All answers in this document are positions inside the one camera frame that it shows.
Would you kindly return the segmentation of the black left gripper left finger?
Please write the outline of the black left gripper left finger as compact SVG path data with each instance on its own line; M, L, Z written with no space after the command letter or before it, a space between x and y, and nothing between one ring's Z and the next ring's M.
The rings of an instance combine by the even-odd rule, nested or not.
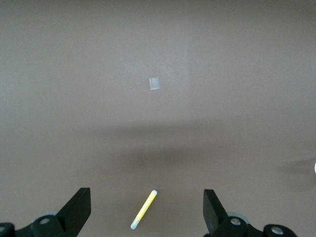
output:
M2 237L76 237L91 214L90 188L80 188L55 215L44 215L17 230L12 223L0 224Z

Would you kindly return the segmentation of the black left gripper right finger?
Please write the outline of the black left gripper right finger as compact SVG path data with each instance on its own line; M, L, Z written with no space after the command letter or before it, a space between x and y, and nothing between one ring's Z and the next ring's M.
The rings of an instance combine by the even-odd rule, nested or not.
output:
M254 228L241 217L228 215L212 189L203 192L203 217L208 229L207 237L295 237L288 227L268 224L263 230Z

